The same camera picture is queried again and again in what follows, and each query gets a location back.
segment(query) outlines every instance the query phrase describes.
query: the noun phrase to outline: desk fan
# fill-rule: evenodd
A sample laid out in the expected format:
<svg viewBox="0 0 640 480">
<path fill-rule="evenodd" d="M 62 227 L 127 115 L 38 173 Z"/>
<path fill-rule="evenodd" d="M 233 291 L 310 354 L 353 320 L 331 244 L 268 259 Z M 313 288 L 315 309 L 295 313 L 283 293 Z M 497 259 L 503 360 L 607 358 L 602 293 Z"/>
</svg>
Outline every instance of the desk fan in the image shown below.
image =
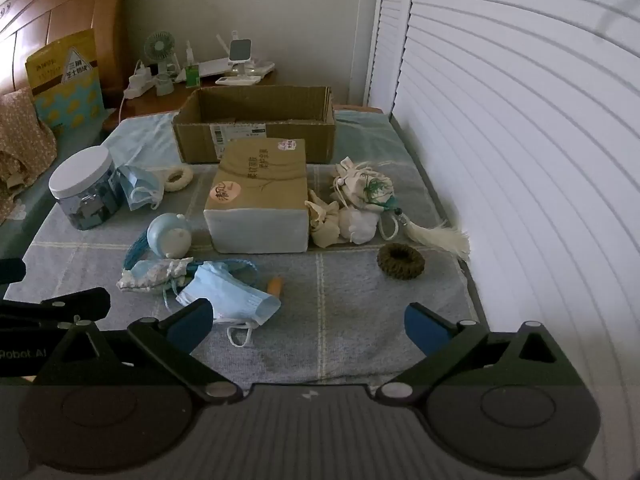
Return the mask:
<svg viewBox="0 0 640 480">
<path fill-rule="evenodd" d="M 158 96 L 167 95 L 174 91 L 174 83 L 167 70 L 167 61 L 174 56 L 174 46 L 174 37 L 164 30 L 154 32 L 145 41 L 146 56 L 158 64 L 158 75 L 156 76 Z"/>
</svg>

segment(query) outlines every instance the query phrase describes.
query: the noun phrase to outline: cardboard box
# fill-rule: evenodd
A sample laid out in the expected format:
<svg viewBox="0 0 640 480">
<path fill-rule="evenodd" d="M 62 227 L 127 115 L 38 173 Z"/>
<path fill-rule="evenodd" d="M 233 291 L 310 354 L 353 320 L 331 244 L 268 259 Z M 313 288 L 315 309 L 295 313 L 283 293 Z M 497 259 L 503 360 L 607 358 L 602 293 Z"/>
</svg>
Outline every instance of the cardboard box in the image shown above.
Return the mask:
<svg viewBox="0 0 640 480">
<path fill-rule="evenodd" d="M 297 86 L 201 88 L 173 120 L 180 158 L 213 164 L 226 144 L 244 137 L 304 139 L 306 161 L 326 164 L 334 152 L 331 89 Z"/>
<path fill-rule="evenodd" d="M 52 41 L 25 68 L 38 118 L 57 136 L 104 111 L 92 30 Z"/>
<path fill-rule="evenodd" d="M 306 197 L 303 139 L 232 140 L 204 209 L 214 247 L 220 253 L 303 253 Z"/>
</svg>

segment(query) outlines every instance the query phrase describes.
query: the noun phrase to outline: screw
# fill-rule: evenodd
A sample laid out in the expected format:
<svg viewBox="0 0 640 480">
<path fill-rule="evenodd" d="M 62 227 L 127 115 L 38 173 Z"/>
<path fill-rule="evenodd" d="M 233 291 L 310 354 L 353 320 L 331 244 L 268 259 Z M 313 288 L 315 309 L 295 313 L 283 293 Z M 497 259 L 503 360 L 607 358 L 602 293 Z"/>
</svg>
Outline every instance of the screw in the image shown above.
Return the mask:
<svg viewBox="0 0 640 480">
<path fill-rule="evenodd" d="M 227 381 L 216 381 L 215 383 L 207 384 L 204 391 L 209 397 L 226 399 L 227 397 L 233 397 L 236 394 L 237 388 L 235 384 Z"/>
<path fill-rule="evenodd" d="M 413 392 L 414 389 L 404 383 L 387 383 L 382 386 L 382 394 L 389 399 L 406 399 Z"/>
</svg>

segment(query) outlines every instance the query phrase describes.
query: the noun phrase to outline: white tassel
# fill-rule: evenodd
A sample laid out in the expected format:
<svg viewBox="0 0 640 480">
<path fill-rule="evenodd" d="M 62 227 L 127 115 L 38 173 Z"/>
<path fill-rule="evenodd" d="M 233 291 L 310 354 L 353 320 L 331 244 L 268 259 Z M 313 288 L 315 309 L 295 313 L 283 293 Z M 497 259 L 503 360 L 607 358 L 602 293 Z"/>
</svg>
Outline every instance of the white tassel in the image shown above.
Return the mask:
<svg viewBox="0 0 640 480">
<path fill-rule="evenodd" d="M 459 229 L 442 227 L 441 225 L 427 229 L 411 222 L 404 213 L 396 213 L 396 215 L 400 223 L 404 226 L 404 232 L 414 242 L 444 249 L 445 251 L 449 251 L 449 253 L 455 254 L 462 260 L 468 259 L 470 249 L 466 233 L 463 233 Z"/>
</svg>

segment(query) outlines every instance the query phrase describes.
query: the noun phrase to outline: jar with white lid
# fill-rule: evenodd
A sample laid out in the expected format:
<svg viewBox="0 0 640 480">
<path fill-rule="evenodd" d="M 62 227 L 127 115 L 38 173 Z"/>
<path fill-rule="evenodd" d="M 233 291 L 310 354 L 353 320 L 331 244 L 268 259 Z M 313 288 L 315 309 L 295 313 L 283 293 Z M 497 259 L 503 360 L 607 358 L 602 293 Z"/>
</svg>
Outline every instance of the jar with white lid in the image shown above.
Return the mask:
<svg viewBox="0 0 640 480">
<path fill-rule="evenodd" d="M 77 152 L 60 164 L 49 179 L 49 190 L 81 231 L 108 220 L 124 202 L 113 159 L 103 146 Z"/>
</svg>

